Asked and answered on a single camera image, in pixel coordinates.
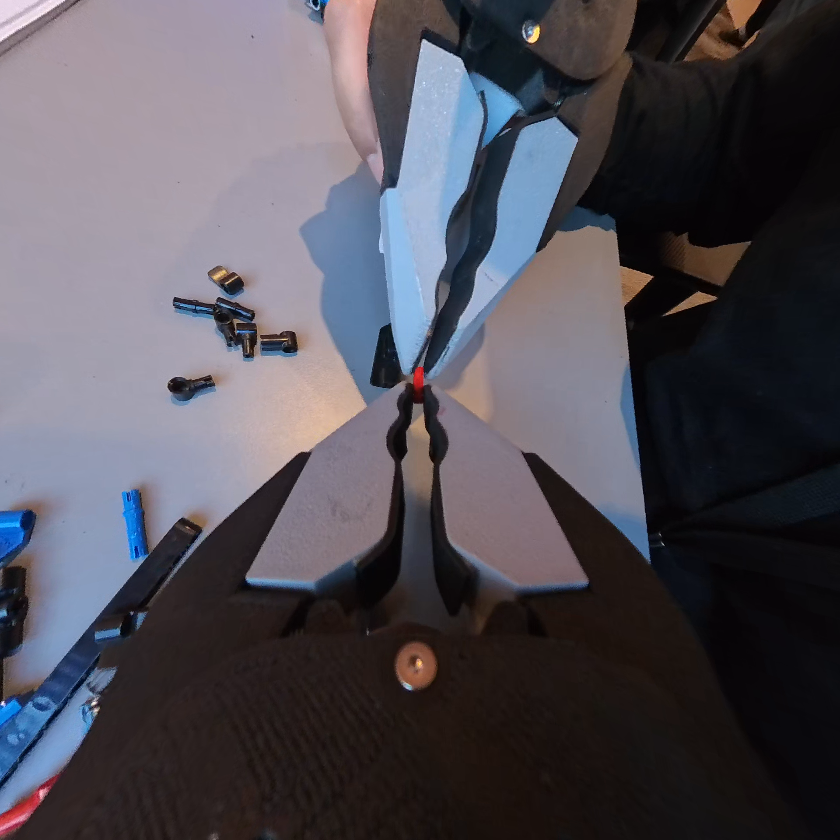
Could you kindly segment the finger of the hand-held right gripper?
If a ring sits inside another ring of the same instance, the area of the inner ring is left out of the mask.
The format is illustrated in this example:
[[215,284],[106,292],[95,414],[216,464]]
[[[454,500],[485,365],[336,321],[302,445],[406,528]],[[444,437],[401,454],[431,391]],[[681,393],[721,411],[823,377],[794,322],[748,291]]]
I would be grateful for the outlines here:
[[466,245],[425,353],[428,380],[454,360],[536,255],[577,140],[545,114],[517,122],[486,147]]
[[395,351],[413,372],[437,313],[447,230],[485,133],[485,102],[461,58],[422,40],[394,186],[381,201],[381,244]]

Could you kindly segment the white desk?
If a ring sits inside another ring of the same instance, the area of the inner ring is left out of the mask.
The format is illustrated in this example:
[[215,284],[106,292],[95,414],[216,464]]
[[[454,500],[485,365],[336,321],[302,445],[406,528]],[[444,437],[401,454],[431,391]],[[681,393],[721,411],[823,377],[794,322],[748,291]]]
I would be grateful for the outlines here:
[[[208,536],[375,399],[389,308],[379,190],[302,3],[81,2],[1,82],[2,509],[37,513],[17,694],[137,568],[122,492],[141,489],[150,545],[179,518]],[[255,358],[174,297],[255,310]],[[285,330],[298,354],[261,354]],[[172,377],[204,375],[172,400]]]

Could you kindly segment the red toy piece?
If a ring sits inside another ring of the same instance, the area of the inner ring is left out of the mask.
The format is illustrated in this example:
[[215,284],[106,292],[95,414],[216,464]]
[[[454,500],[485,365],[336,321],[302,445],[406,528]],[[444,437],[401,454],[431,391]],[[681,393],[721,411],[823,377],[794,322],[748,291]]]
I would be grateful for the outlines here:
[[58,781],[61,773],[48,778],[30,795],[1,813],[1,838],[7,838],[25,825]]

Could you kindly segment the small black toy connector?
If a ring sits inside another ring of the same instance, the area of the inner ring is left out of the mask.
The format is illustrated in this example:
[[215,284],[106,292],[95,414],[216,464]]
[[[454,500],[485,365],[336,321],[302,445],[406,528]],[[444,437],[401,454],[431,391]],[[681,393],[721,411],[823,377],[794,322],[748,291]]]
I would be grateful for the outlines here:
[[136,609],[100,616],[92,626],[94,644],[100,648],[122,644],[136,634],[147,615],[148,610]]

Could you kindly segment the blue curved toy panel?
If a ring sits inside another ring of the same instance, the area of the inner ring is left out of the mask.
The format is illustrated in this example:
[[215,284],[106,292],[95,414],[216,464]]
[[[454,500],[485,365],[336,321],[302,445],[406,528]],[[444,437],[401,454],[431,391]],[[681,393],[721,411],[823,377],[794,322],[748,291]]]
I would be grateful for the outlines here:
[[1,568],[7,567],[23,552],[36,523],[36,513],[30,509],[0,512]]

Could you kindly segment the white board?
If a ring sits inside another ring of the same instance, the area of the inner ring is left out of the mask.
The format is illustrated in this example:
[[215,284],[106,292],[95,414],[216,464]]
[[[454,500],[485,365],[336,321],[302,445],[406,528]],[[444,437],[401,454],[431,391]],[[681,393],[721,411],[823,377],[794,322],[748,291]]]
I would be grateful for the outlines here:
[[1,1],[1,55],[75,6],[78,1]]

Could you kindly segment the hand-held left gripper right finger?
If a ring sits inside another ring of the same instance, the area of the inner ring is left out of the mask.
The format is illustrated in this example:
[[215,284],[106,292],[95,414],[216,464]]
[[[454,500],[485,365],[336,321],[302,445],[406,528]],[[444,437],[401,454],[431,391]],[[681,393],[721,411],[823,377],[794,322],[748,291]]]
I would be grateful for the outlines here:
[[479,632],[545,632],[531,599],[583,592],[589,578],[525,453],[431,385],[423,416],[434,580],[447,614],[466,609]]

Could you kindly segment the person's black clothing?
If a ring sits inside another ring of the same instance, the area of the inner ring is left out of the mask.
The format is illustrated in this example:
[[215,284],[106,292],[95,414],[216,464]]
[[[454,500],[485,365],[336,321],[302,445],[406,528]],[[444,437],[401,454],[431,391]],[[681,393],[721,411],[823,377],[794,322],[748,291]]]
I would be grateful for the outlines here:
[[654,564],[813,838],[838,838],[838,204],[633,325]]

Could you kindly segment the small grey toy piece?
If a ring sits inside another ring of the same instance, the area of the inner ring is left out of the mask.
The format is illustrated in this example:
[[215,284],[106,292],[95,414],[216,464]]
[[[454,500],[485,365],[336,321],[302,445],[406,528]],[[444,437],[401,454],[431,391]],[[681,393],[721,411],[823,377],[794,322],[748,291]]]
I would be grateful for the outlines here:
[[101,708],[102,696],[110,686],[117,670],[117,666],[97,667],[89,675],[84,685],[87,692],[86,699],[80,706],[80,719],[85,733],[90,731],[96,720]]

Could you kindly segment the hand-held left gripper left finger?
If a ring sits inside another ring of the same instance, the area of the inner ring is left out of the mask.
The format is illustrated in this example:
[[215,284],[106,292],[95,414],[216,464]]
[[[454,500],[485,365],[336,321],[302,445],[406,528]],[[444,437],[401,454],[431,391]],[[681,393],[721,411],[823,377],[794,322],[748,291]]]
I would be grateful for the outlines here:
[[309,453],[246,574],[250,588],[377,605],[402,564],[413,388],[385,392]]

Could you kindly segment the long black toy beam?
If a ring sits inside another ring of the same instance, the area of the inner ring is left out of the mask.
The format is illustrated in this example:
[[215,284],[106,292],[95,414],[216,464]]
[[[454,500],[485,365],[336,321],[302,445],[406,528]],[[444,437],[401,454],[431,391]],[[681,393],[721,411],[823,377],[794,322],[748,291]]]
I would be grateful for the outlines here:
[[95,645],[93,624],[102,615],[145,609],[185,558],[203,530],[194,521],[180,518],[141,561],[96,619],[70,647],[47,678],[35,689],[16,717],[1,728],[1,785],[42,739],[98,665],[105,648]]

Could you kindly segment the black toy clip connector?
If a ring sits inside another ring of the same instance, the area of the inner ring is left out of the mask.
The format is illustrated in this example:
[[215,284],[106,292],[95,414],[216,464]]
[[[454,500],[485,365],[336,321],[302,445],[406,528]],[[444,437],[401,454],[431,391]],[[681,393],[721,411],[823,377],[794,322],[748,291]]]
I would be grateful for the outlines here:
[[1,569],[1,659],[14,655],[24,640],[28,614],[26,569],[6,565]]

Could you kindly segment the person's right forearm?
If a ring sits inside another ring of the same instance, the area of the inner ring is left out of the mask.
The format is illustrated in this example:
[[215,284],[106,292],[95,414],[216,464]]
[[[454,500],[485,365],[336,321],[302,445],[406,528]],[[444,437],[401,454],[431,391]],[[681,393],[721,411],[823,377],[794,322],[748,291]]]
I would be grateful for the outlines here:
[[838,198],[838,59],[838,2],[730,59],[634,57],[579,205],[714,247],[755,239],[813,177],[818,196]]

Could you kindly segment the person's right hand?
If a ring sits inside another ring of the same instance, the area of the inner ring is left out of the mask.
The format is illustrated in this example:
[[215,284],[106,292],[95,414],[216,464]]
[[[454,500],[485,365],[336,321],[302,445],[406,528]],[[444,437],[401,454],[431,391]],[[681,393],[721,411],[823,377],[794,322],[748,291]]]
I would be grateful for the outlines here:
[[374,179],[382,182],[383,160],[368,77],[368,45],[375,1],[329,1],[322,30],[329,52],[332,87],[343,126]]

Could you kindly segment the blue toy pin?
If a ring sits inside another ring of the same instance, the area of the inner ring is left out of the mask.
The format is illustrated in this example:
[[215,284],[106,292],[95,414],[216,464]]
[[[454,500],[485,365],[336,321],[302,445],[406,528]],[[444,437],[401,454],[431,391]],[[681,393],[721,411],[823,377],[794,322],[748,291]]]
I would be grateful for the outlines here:
[[127,534],[129,558],[132,562],[138,562],[149,552],[144,507],[139,489],[126,490],[122,493],[122,515]]

